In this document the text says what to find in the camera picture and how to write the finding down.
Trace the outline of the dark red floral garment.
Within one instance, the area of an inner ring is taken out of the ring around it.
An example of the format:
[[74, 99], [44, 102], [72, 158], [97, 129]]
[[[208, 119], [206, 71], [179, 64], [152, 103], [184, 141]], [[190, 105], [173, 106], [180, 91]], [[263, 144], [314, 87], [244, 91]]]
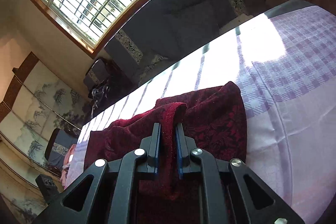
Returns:
[[199, 223], [198, 183], [181, 180], [177, 171], [175, 126], [197, 147], [224, 161], [247, 155], [247, 119], [240, 89], [232, 82], [157, 100], [153, 109], [119, 119], [89, 137], [84, 167], [97, 159], [113, 161], [139, 147], [159, 123], [162, 136], [158, 177], [141, 181], [136, 199], [137, 223]]

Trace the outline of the grey square cushion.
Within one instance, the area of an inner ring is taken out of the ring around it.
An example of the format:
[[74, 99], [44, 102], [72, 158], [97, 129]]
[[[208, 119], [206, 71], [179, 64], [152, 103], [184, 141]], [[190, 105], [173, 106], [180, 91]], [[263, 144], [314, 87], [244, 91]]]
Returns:
[[209, 1], [165, 14], [164, 19], [183, 57], [219, 36], [219, 27]]

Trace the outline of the pink cloth at bedside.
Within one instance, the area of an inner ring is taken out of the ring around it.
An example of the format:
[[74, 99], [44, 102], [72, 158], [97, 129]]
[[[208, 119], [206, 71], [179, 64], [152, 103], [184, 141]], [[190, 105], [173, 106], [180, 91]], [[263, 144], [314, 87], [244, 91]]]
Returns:
[[66, 186], [66, 179], [67, 179], [67, 174], [68, 174], [68, 170], [70, 167], [70, 163], [73, 159], [74, 153], [75, 153], [75, 148], [76, 148], [76, 144], [73, 144], [70, 149], [68, 150], [68, 152], [66, 153], [65, 157], [64, 157], [64, 161], [63, 161], [63, 166], [62, 166], [62, 173], [61, 173], [61, 177], [60, 177], [60, 182], [63, 186], [63, 188], [65, 189]]

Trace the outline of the painted folding screen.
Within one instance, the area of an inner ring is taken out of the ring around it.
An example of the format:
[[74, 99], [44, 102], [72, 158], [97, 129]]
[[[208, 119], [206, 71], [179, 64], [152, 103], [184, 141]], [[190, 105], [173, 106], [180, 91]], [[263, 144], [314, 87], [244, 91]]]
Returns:
[[45, 174], [63, 189], [62, 169], [45, 158], [51, 134], [79, 135], [88, 102], [33, 53], [13, 74], [1, 101], [1, 197], [19, 223], [31, 223], [47, 206], [35, 179]]

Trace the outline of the pink purple checked bedsheet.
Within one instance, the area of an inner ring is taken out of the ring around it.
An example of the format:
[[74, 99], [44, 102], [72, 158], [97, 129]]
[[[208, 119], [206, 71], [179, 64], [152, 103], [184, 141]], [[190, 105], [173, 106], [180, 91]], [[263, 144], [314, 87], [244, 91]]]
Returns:
[[247, 115], [247, 165], [305, 223], [335, 196], [335, 16], [286, 2], [200, 47], [84, 125], [67, 174], [84, 169], [92, 130], [156, 100], [235, 83]]

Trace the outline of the dark clothes pile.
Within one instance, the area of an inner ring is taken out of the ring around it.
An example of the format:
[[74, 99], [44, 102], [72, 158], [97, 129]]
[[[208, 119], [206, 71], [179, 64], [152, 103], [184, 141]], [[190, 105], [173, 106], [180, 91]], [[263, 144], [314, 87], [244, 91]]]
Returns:
[[105, 79], [100, 84], [96, 85], [91, 90], [92, 97], [92, 110], [91, 110], [91, 118], [96, 117], [102, 111], [104, 111], [110, 102], [112, 101], [113, 96], [113, 81], [112, 79]]

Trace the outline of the dark grey sofa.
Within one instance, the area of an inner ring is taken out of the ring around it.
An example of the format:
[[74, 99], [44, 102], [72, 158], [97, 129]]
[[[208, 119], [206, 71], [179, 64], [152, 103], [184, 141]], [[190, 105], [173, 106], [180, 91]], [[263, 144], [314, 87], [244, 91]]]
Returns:
[[220, 36], [239, 16], [256, 16], [265, 7], [264, 0], [150, 0], [105, 51], [142, 84]]

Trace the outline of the patterned cushion on sofa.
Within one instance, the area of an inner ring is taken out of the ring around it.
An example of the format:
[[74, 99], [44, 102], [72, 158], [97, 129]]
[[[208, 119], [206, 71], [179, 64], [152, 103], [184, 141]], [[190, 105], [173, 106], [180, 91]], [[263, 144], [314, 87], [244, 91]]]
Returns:
[[140, 78], [144, 78], [149, 71], [151, 71], [159, 62], [167, 60], [168, 58], [159, 54], [155, 54], [149, 65], [146, 65], [140, 74]]

